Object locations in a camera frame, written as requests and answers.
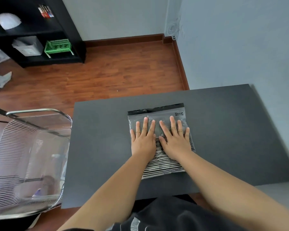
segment forearm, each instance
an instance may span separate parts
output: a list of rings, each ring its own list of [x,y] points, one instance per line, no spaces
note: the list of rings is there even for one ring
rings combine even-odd
[[[59,229],[105,230],[130,215],[142,174],[147,165],[142,155],[133,155],[92,197]]]
[[[289,211],[254,186],[193,152],[180,154],[178,162],[207,202],[232,221],[253,230],[289,230]]]

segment green plastic basket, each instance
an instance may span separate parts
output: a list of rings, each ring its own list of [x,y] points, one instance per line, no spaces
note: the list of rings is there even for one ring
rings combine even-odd
[[[74,55],[71,49],[70,41],[68,39],[47,41],[44,52],[47,54],[49,58],[51,58],[49,54],[56,54],[63,52],[71,52]]]

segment baseboard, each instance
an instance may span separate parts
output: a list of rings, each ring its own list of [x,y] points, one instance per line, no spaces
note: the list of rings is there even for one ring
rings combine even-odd
[[[172,43],[171,36],[166,36],[164,34],[155,35],[145,35],[145,36],[131,36],[131,37],[121,37],[112,39],[102,39],[102,40],[90,40],[84,41],[87,48],[98,47],[98,46],[110,46],[110,45],[126,45],[133,43],[143,43],[152,41],[162,41],[164,44]]]
[[[188,82],[187,82],[187,78],[186,78],[185,70],[184,70],[184,67],[183,67],[182,60],[181,60],[181,56],[180,56],[179,48],[178,48],[178,45],[177,45],[177,41],[174,40],[172,42],[172,45],[173,45],[174,53],[176,55],[176,59],[177,59],[177,63],[178,63],[178,67],[179,67],[179,71],[180,71],[180,75],[181,75],[181,79],[182,79],[184,90],[189,90],[189,85],[188,85]]]

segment person's right arm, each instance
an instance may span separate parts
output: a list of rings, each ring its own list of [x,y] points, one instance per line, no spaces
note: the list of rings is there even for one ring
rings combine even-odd
[[[289,230],[289,210],[250,184],[228,174],[191,151],[189,128],[183,136],[170,117],[172,134],[160,121],[167,142],[160,137],[166,154],[178,161],[212,206],[236,224],[249,230]]]

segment black and white stripes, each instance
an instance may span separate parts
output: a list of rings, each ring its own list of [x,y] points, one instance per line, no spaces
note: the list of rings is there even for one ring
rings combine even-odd
[[[158,139],[156,142],[156,152],[154,158],[148,163],[144,173],[142,175],[142,179],[161,176],[173,172],[185,172],[182,166],[176,162],[175,160],[170,159],[166,153],[164,152],[161,143]],[[192,148],[192,151],[195,152],[192,136],[189,135],[189,142]]]

